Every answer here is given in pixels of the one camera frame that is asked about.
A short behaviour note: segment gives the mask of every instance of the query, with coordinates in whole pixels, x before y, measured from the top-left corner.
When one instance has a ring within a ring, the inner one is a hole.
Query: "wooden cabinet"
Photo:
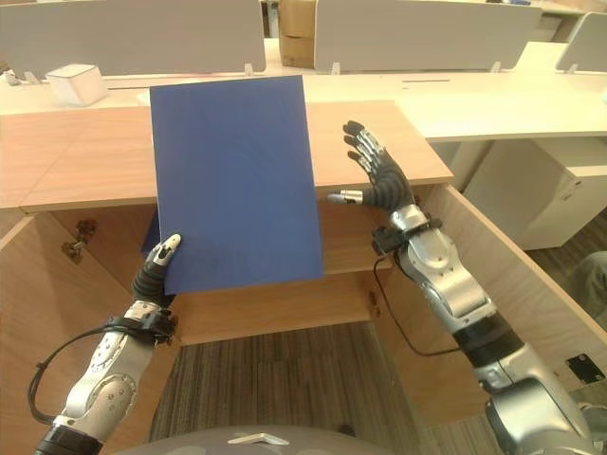
[[[0,452],[33,453],[48,430],[31,417],[27,389],[35,366],[75,335],[122,315],[130,295],[89,253],[79,264],[61,251],[73,237],[49,213],[26,216],[0,240]],[[68,348],[45,374],[37,405],[49,414],[61,411],[71,386],[84,372],[99,339]],[[179,349],[160,346],[139,387],[139,400],[105,453],[140,444]]]
[[[143,260],[139,250],[155,199],[149,113],[137,108],[83,112],[70,111],[61,118],[56,113],[2,118],[8,158],[0,169],[0,208],[7,209],[0,212],[3,453],[31,452],[46,431],[29,416],[25,395],[36,362],[66,339],[122,314],[130,303],[130,281]],[[341,144],[340,125],[348,118],[370,124],[413,176],[414,185],[430,185],[415,187],[424,209],[444,221],[463,264],[566,387],[580,385],[564,364],[573,355],[586,353],[607,371],[605,333],[479,210],[444,185],[449,171],[392,103],[320,103],[308,109],[319,194],[364,181]],[[28,131],[38,135],[32,138]],[[428,424],[482,412],[486,398],[466,359],[460,354],[414,355],[386,312],[373,281],[376,256],[370,246],[372,230],[385,223],[383,214],[324,202],[319,211],[326,271],[322,280],[175,299],[173,309],[180,317],[175,343],[158,348],[134,412],[104,453],[144,441],[181,343],[359,320],[372,319],[377,325],[403,388]],[[99,226],[82,262],[74,264],[61,245],[73,239],[81,219],[95,219]],[[388,261],[379,273],[414,343],[428,350],[453,345],[412,282]],[[49,371],[40,390],[43,410],[61,409],[94,342],[70,349]]]
[[[568,390],[582,384],[565,364],[567,358],[585,353],[605,371],[607,334],[486,216],[450,186],[434,187],[422,206],[443,221],[462,264]],[[454,346],[412,282],[395,269],[382,271],[381,277],[395,315],[415,345],[425,351]],[[466,358],[459,353],[415,355],[406,347],[373,280],[367,276],[364,282],[377,296],[379,311],[374,322],[407,396],[427,423],[447,423],[481,413],[487,396]]]

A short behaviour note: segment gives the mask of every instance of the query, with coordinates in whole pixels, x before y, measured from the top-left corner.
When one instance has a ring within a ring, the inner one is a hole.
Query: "blue folder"
[[[323,276],[301,76],[150,91],[167,294]]]

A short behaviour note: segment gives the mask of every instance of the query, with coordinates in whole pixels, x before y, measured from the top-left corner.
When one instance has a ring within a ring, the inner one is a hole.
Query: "black cable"
[[[40,382],[42,381],[42,377],[45,374],[46,368],[50,365],[50,362],[67,346],[72,344],[75,341],[78,341],[81,338],[92,337],[93,335],[98,334],[107,334],[109,332],[119,332],[126,335],[135,336],[138,334],[138,330],[130,328],[130,327],[120,327],[120,326],[112,326],[112,325],[103,325],[101,327],[97,327],[95,329],[91,329],[87,332],[79,334],[73,338],[71,338],[66,343],[62,344],[59,348],[53,351],[44,362],[40,362],[36,365],[37,371],[34,376],[31,378],[31,382],[28,387],[28,403],[29,410],[31,411],[31,415],[33,415],[34,419],[36,419],[41,424],[51,425],[53,420],[55,420],[55,416],[44,414],[38,408],[36,408],[36,394],[38,392],[38,387],[40,386]]]
[[[381,292],[381,296],[383,297],[383,300],[386,302],[386,307],[388,308],[388,312],[390,313],[390,316],[392,316],[392,319],[395,321],[396,327],[398,327],[400,334],[402,335],[402,337],[405,340],[405,342],[407,343],[407,345],[411,348],[411,350],[414,353],[416,353],[417,355],[420,355],[422,357],[435,357],[437,355],[445,355],[445,354],[456,353],[458,351],[461,351],[459,348],[451,348],[451,349],[445,349],[442,351],[424,353],[423,351],[420,351],[419,349],[417,349],[411,343],[411,341],[409,340],[409,337],[407,337],[407,334],[405,334],[405,331],[403,330],[402,325],[400,325],[400,322],[398,322],[398,319],[395,316],[395,312],[392,309],[392,305],[390,304],[390,301],[388,300],[388,296],[386,296],[386,292],[384,291],[383,286],[381,285],[381,281],[379,280],[379,276],[377,275],[377,266],[379,265],[380,262],[382,262],[385,259],[386,259],[386,257],[383,256],[376,260],[376,263],[373,264],[373,275],[376,277],[377,286],[379,287],[379,291]]]

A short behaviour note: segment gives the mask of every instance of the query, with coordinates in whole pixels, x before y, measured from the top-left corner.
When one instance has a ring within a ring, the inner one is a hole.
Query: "desk partition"
[[[569,44],[557,62],[567,71],[607,71],[607,13],[589,12],[571,32]]]
[[[258,0],[91,0],[0,7],[0,48],[15,74],[66,64],[104,76],[266,68]]]
[[[319,0],[314,66],[345,71],[489,70],[516,65],[539,8],[402,0]]]

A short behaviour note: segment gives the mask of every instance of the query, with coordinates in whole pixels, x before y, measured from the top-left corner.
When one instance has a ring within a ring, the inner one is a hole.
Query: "robotic arm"
[[[172,298],[164,296],[164,276],[180,241],[174,235],[150,252],[133,280],[134,302],[123,318],[111,318],[100,329],[84,334],[105,333],[61,414],[44,415],[31,399],[34,417],[51,425],[35,455],[96,455],[133,406],[156,345],[170,341],[175,330],[167,309]],[[30,385],[33,397],[42,372],[60,350],[38,365]]]
[[[364,126],[343,127],[348,156],[372,187],[340,191],[329,200],[385,209],[391,227],[374,233],[378,254],[394,252],[469,359],[489,393],[487,418],[506,454],[596,454],[581,412],[533,349],[500,316],[485,290],[459,261],[453,241],[415,203],[406,177]]]

